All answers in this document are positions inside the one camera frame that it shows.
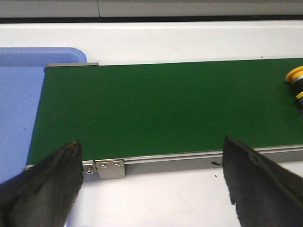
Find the green conveyor belt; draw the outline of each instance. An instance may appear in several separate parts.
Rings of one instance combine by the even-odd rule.
[[[303,59],[46,69],[28,164],[79,139],[83,160],[303,143],[285,75]]]

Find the blue tray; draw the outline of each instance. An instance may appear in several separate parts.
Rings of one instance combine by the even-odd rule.
[[[74,48],[0,48],[0,183],[26,164],[45,65],[72,62],[87,59]]]

